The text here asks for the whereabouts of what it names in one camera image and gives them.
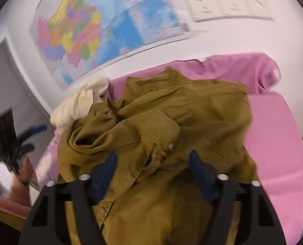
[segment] wall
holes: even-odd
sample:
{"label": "wall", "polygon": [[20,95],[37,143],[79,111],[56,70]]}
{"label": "wall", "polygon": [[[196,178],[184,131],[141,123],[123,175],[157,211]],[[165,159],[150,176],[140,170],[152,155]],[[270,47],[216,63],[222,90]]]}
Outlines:
{"label": "wall", "polygon": [[0,181],[6,191],[11,188],[12,174],[7,170],[4,164],[0,164]]}
{"label": "wall", "polygon": [[[22,76],[50,112],[66,96],[75,92],[87,77],[64,92],[53,81],[28,32],[38,3],[39,0],[9,0],[0,12],[0,41],[6,37]],[[269,0],[269,3],[275,21],[191,21],[192,30],[206,32],[123,59],[96,71],[94,76],[115,78],[175,59],[263,51],[280,67],[283,79],[275,90],[284,96],[303,131],[303,10],[296,0]]]}

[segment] world map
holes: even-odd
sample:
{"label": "world map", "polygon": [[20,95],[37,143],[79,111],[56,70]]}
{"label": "world map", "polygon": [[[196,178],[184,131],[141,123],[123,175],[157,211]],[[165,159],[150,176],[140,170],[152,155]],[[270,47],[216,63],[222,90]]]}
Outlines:
{"label": "world map", "polygon": [[30,33],[54,79],[66,87],[184,29],[170,0],[41,0]]}

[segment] shirt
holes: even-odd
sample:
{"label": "shirt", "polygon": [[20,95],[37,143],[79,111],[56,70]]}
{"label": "shirt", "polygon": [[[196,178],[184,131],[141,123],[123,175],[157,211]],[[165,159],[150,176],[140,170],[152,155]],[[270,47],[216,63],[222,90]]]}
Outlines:
{"label": "shirt", "polygon": [[[250,121],[244,84],[193,81],[171,68],[148,79],[127,78],[121,99],[93,104],[64,132],[60,174],[72,181],[116,151],[114,177],[93,207],[106,243],[197,244],[212,207],[188,169],[188,153],[195,149],[202,161],[239,182],[257,179],[242,144]],[[68,228],[78,244],[71,206]],[[237,222],[235,214],[230,242]]]}

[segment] light switch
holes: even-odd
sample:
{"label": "light switch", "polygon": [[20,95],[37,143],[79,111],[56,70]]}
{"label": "light switch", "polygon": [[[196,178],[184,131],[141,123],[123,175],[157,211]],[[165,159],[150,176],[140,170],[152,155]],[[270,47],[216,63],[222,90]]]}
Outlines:
{"label": "light switch", "polygon": [[246,17],[250,16],[246,0],[220,0],[225,16]]}
{"label": "light switch", "polygon": [[271,18],[270,5],[267,0],[247,0],[251,9],[251,16]]}
{"label": "light switch", "polygon": [[186,0],[194,21],[223,17],[217,0]]}

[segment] bed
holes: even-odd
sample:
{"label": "bed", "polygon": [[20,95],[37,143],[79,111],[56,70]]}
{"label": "bed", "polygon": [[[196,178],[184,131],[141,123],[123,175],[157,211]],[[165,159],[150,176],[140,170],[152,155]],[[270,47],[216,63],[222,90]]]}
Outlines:
{"label": "bed", "polygon": [[[191,79],[215,78],[247,85],[253,121],[244,145],[257,164],[260,181],[277,212],[287,245],[295,245],[303,228],[303,143],[284,98],[269,89],[281,76],[275,62],[263,53],[215,55],[203,62],[174,61],[111,80],[110,97],[122,96],[128,76],[147,78],[167,67]],[[36,168],[40,188],[50,179],[58,180],[60,137],[56,133]]]}

